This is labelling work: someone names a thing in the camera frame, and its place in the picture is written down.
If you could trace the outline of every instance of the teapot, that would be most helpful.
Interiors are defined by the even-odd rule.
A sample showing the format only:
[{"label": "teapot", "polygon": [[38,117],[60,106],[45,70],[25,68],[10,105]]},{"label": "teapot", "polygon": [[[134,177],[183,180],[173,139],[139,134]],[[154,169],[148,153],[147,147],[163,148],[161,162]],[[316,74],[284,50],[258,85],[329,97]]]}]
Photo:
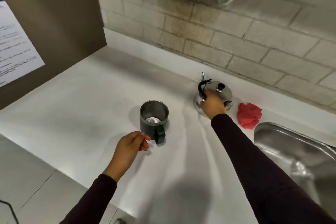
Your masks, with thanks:
[{"label": "teapot", "polygon": [[204,80],[204,72],[202,72],[202,76],[198,84],[198,93],[194,98],[194,107],[204,117],[206,117],[206,115],[201,109],[201,102],[204,102],[207,99],[207,96],[204,93],[205,90],[215,91],[223,101],[225,110],[229,110],[232,107],[232,91],[230,88],[221,82],[212,81],[212,79]]}]

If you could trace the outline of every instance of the red cloth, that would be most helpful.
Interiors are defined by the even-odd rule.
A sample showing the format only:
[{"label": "red cloth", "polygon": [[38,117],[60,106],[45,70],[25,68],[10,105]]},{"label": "red cloth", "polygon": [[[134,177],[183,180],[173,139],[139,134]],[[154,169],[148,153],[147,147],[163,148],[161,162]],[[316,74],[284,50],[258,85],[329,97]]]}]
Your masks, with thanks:
[{"label": "red cloth", "polygon": [[237,118],[239,125],[243,128],[254,129],[261,118],[261,109],[251,103],[240,103],[238,106]]}]

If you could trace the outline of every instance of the brown partition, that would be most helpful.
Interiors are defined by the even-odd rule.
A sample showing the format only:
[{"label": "brown partition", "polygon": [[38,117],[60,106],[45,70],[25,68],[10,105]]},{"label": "brown partition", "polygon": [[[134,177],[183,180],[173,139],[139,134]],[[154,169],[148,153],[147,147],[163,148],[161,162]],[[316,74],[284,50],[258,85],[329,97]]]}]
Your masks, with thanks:
[{"label": "brown partition", "polygon": [[0,87],[0,110],[106,45],[98,0],[6,0],[45,65]]}]

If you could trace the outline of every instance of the forearm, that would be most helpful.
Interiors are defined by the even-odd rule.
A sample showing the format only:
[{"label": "forearm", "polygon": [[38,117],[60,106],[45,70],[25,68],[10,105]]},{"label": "forearm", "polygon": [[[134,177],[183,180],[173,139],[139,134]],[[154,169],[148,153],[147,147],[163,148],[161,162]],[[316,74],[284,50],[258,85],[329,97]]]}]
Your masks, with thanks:
[{"label": "forearm", "polygon": [[116,188],[114,179],[99,175],[60,224],[99,224]]},{"label": "forearm", "polygon": [[226,114],[211,125],[229,155],[259,223],[336,223]]}]

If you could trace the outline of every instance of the kettle handle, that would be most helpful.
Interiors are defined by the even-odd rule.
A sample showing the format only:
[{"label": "kettle handle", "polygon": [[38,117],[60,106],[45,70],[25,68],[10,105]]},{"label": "kettle handle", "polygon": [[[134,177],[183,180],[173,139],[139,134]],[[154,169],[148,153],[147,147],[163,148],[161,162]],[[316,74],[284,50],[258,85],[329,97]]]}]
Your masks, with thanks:
[{"label": "kettle handle", "polygon": [[202,90],[202,85],[207,84],[210,81],[211,81],[211,79],[204,80],[204,81],[202,81],[198,84],[198,92],[199,92],[200,97],[203,99],[203,101],[205,101],[207,99],[207,95]]}]

